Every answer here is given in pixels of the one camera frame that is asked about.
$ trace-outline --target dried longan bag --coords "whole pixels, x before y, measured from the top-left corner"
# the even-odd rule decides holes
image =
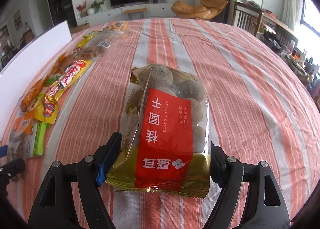
[[[121,153],[106,182],[204,198],[210,185],[209,104],[201,79],[164,65],[134,69]]]

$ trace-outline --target window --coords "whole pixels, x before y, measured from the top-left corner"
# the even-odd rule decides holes
[[[300,51],[307,51],[307,58],[313,57],[315,64],[320,64],[320,13],[311,0],[304,0],[301,25],[294,30]]]
[[[311,0],[303,0],[301,24],[320,37],[320,13]]]
[[[4,26],[2,29],[0,29],[0,48],[5,49],[6,45],[10,46],[11,48],[13,47],[9,36],[8,28],[7,26]]]

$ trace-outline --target green snack package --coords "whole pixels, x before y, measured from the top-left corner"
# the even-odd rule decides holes
[[[36,123],[32,129],[28,140],[27,157],[39,157],[44,155],[44,135],[47,127],[46,122]]]

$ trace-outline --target tv stand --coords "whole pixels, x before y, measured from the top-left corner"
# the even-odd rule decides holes
[[[135,20],[141,18],[173,18],[175,14],[172,12],[171,7],[172,4],[170,3],[143,3],[140,5],[120,6],[114,9],[112,9],[111,7],[109,10],[100,11],[95,14],[77,19],[77,24],[79,26],[85,23],[89,23],[90,26],[96,26],[108,22],[127,21],[129,19]]]

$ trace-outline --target yellow snack bag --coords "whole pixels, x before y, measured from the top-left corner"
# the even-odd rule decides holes
[[[56,121],[58,115],[58,103],[50,101],[47,95],[43,95],[41,98],[37,98],[37,105],[34,109],[33,117],[41,122],[47,122],[53,124]]]
[[[75,60],[65,73],[49,86],[46,92],[47,99],[51,102],[57,102],[63,92],[82,75],[91,63],[92,61]]]
[[[48,87],[44,87],[31,104],[34,108],[33,117],[41,122],[55,123],[59,110],[59,98],[64,91],[82,75],[91,63],[91,61],[75,60],[57,81]]]
[[[95,35],[100,33],[101,31],[95,30],[91,31],[83,36],[83,40],[81,40],[73,49],[72,54],[78,54],[82,48],[89,42],[90,39],[92,39]]]

